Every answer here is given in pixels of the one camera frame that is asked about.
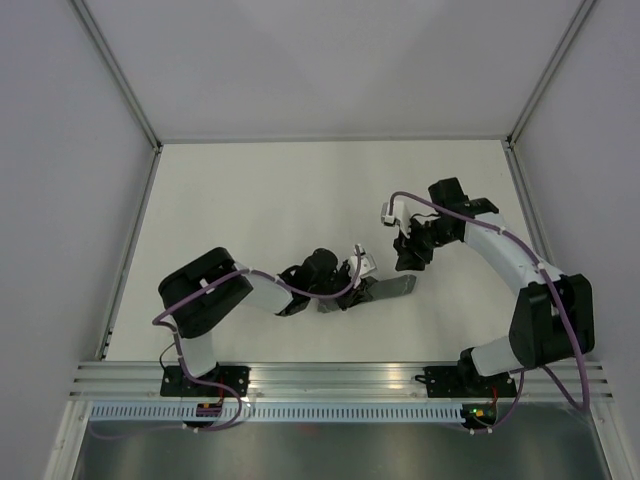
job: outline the metal floor panel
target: metal floor panel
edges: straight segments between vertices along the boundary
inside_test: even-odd
[[[100,422],[136,432],[150,422]],[[85,437],[76,479],[353,480],[611,478],[589,416],[523,405],[491,435],[436,424],[246,423],[118,441]]]

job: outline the gray wall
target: gray wall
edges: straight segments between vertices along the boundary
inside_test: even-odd
[[[151,149],[64,0],[0,5],[0,477],[39,478]]]
[[[504,135],[579,0],[87,0],[163,140]]]
[[[519,144],[560,265],[595,290],[597,355],[640,451],[640,2],[599,2]]]

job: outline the mounting plate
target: mounting plate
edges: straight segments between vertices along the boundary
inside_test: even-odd
[[[249,367],[242,365],[225,366],[220,365],[207,375],[201,377],[206,382],[222,383],[233,388],[238,395],[245,397],[249,386]],[[180,366],[167,367],[162,376],[162,386],[160,387],[161,397],[206,397],[218,398],[220,392],[216,387],[199,385],[187,380],[182,373]]]
[[[493,398],[491,387],[496,387],[500,398],[516,396],[515,382],[508,373],[486,377],[482,382],[469,385],[462,382],[455,365],[425,367],[423,383],[429,398]]]

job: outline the cable connector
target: cable connector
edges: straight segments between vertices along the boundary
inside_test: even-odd
[[[371,275],[374,273],[378,267],[376,265],[373,256],[367,253],[367,250],[362,246],[361,243],[357,244],[360,256],[360,273],[358,274],[358,279],[356,280],[356,284],[354,287],[357,287],[360,284],[360,279],[366,277],[367,275]],[[356,267],[358,266],[358,253],[354,251],[354,255],[350,256],[349,266],[352,272],[356,271]]]
[[[389,213],[391,207],[389,202],[385,202],[382,204],[382,212],[380,213],[380,220],[387,227],[393,227],[396,224],[395,215]]]
[[[409,214],[409,210],[407,210],[406,205],[404,202],[396,200],[393,203],[393,213],[390,213],[390,209],[391,207],[389,206],[389,202],[382,204],[382,212],[380,214],[382,223],[387,227],[398,225],[404,236],[408,237],[411,215]]]
[[[358,253],[360,254],[361,257],[364,257],[367,254],[367,251],[365,250],[365,248],[362,246],[361,243],[356,243],[355,247],[353,248],[353,254],[358,255]]]

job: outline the enclosure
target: enclosure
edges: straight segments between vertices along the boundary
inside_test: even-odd
[[[638,478],[637,2],[1,11],[7,478]],[[357,243],[381,279],[399,276],[382,204],[451,177],[591,282],[589,413],[534,370],[500,429],[446,425],[467,402],[435,400],[415,376],[506,335],[515,303],[459,242],[401,298],[234,310],[210,347],[250,369],[247,424],[136,434],[195,405],[159,396],[163,278],[217,246],[276,274]],[[580,397],[575,361],[551,367]],[[512,400],[496,402],[504,413]]]

